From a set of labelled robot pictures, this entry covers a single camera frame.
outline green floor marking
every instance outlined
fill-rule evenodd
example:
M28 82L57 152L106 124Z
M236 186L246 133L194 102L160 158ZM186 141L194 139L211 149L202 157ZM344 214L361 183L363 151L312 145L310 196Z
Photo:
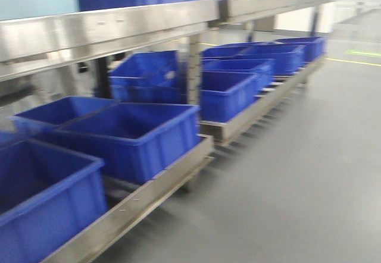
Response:
M366 52L366 51L357 51L357 50L348 50L347 54L351 55L361 55L361 56L369 56L369 57L381 57L381 53L377 52Z

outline white wall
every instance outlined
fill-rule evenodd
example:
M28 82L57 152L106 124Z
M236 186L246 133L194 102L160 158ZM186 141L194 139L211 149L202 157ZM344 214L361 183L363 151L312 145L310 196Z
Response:
M363 2L362 12L380 8L381 0L338 0L322 6L321 18L317 31L330 33L336 23L352 18L358 13L358 3ZM276 18L276 30L308 32L311 30L313 8L305 8L293 12L279 14Z

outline yellow floor line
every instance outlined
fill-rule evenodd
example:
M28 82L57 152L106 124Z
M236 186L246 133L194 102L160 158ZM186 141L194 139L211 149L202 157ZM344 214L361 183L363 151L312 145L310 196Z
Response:
M207 45L207 46L218 46L218 45L216 45L216 44L208 44L208 43L200 43L200 44L202 44L202 45Z
M334 58L326 58L329 61L336 62L350 62L352 64L360 64L360 65L373 65L375 67L381 67L381 64L373 64L372 62L358 62L358 61L350 61L350 60L342 60L342 59L334 59Z

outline metal shelf rail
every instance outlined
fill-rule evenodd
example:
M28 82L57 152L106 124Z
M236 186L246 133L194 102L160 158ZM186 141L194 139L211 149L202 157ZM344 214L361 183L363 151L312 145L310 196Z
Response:
M85 263L100 256L213 159L208 157L213 151L213 138L203 135L200 137L199 145L153 180L139 187L42 262Z
M308 7L316 7L333 0L220 0L220 19L210 26L242 23L271 17Z
M265 116L297 85L306 83L308 77L318 70L324 62L325 56L309 63L291 77L280 77L273 83L274 89L265 89L265 94L246 110L227 123L212 121L201 122L201 133L213 135L217 144L226 146L234 141L241 133Z
M198 103L199 34L217 0L78 12L0 22L0 82L190 36L188 101Z

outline epoxy floor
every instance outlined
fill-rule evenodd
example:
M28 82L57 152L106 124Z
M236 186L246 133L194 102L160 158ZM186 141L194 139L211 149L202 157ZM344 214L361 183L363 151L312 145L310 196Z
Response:
M378 34L336 32L329 57L380 64L346 53L381 52ZM327 60L95 262L381 262L380 85L380 66Z

